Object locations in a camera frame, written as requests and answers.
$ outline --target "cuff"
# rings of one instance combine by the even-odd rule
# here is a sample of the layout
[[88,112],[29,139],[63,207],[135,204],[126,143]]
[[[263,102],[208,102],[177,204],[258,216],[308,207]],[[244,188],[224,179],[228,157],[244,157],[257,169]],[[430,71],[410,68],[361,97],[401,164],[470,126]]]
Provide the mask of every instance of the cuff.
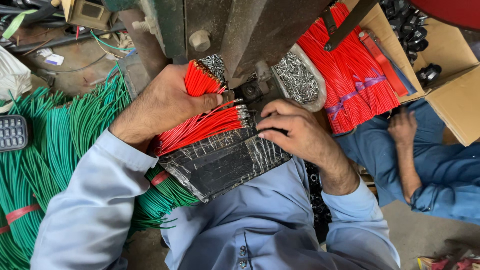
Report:
[[122,140],[118,139],[108,129],[106,129],[95,142],[95,145],[118,160],[121,160],[129,166],[134,166],[142,171],[153,168],[158,162],[158,157],[154,158],[139,150],[131,147]]
[[359,187],[353,193],[335,196],[322,191],[322,198],[330,208],[333,221],[373,221],[383,219],[375,195],[368,189],[361,178]]
[[430,184],[427,187],[421,186],[415,190],[410,198],[410,207],[412,211],[415,212],[428,212],[432,208],[430,205],[433,201],[433,196],[435,195],[435,184]]

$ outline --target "cardboard box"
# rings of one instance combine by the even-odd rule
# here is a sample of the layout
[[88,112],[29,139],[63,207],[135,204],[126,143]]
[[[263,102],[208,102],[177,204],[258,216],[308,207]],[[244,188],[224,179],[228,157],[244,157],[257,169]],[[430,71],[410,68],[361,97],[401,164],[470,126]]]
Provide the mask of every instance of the cardboard box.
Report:
[[[358,0],[343,2],[352,10]],[[418,53],[413,68],[378,4],[359,25],[375,32],[392,60],[417,89],[417,93],[398,100],[404,103],[425,97],[458,141],[468,146],[480,137],[479,62],[457,27],[432,18],[426,23],[429,46]],[[442,67],[442,73],[436,82],[422,88],[415,72],[432,62]]]

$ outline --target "purple strap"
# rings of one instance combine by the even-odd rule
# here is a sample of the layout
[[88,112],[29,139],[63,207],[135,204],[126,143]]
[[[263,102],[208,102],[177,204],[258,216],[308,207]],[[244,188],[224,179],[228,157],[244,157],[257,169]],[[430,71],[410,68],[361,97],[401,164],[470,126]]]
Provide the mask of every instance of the purple strap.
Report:
[[325,108],[325,111],[327,113],[335,113],[332,117],[332,121],[335,120],[336,118],[336,115],[338,114],[338,112],[340,110],[343,110],[344,107],[343,107],[343,102],[345,102],[345,100],[353,97],[354,95],[358,94],[357,91],[353,91],[351,92],[350,94],[346,94],[344,95],[343,97],[340,98],[340,102],[337,102],[335,106],[332,106],[332,107],[329,107],[329,108]]
[[357,91],[360,91],[362,89],[365,89],[369,86],[372,86],[376,83],[379,83],[383,80],[386,80],[387,77],[385,75],[380,75],[380,73],[378,73],[374,68],[372,68],[373,72],[375,72],[377,74],[376,77],[366,77],[365,78],[365,82],[362,83],[362,82],[355,82],[355,88],[357,89]]

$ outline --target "machine bolt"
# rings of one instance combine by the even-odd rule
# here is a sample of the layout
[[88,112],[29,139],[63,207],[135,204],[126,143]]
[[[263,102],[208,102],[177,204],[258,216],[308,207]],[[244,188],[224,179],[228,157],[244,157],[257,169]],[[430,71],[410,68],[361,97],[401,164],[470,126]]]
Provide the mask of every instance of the machine bolt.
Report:
[[324,50],[331,51],[332,50],[332,44],[330,44],[330,43],[325,44]]
[[132,27],[135,31],[141,32],[150,32],[152,35],[155,35],[155,21],[151,17],[145,17],[145,21],[140,22],[136,21],[132,23]]
[[142,32],[148,32],[150,31],[150,27],[148,26],[148,23],[146,21],[143,21],[143,22],[139,22],[139,21],[136,21],[136,22],[133,22],[132,23],[132,26],[135,30],[137,31],[142,31]]
[[247,87],[246,92],[248,95],[252,95],[255,93],[255,89],[251,86]]
[[195,48],[195,51],[206,51],[210,48],[210,33],[198,30],[190,35],[188,43]]

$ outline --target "red strap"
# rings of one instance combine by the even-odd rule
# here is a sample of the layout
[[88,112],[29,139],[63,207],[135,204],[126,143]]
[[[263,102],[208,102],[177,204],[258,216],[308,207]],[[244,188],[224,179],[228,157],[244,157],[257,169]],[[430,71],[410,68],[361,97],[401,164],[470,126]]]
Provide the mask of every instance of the red strap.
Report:
[[405,85],[398,78],[395,70],[393,69],[390,61],[385,57],[382,51],[377,47],[375,42],[372,40],[368,33],[365,33],[363,37],[360,38],[363,41],[363,44],[367,46],[368,50],[372,56],[377,60],[378,64],[382,67],[382,70],[387,77],[388,82],[392,86],[393,90],[398,94],[399,97],[403,97],[408,94]]
[[36,204],[32,204],[32,205],[25,206],[25,207],[22,207],[20,209],[17,209],[15,211],[11,212],[10,214],[7,214],[5,217],[7,218],[8,224],[10,225],[12,222],[14,222],[15,220],[23,217],[25,214],[30,213],[30,212],[35,211],[35,210],[39,210],[39,209],[40,209],[40,205],[38,203],[36,203]]
[[170,173],[168,173],[168,171],[161,171],[152,179],[152,185],[158,185],[159,183],[163,182],[163,180],[167,179],[169,176]]
[[6,233],[6,232],[9,232],[9,231],[10,231],[10,226],[9,225],[0,228],[0,234]]

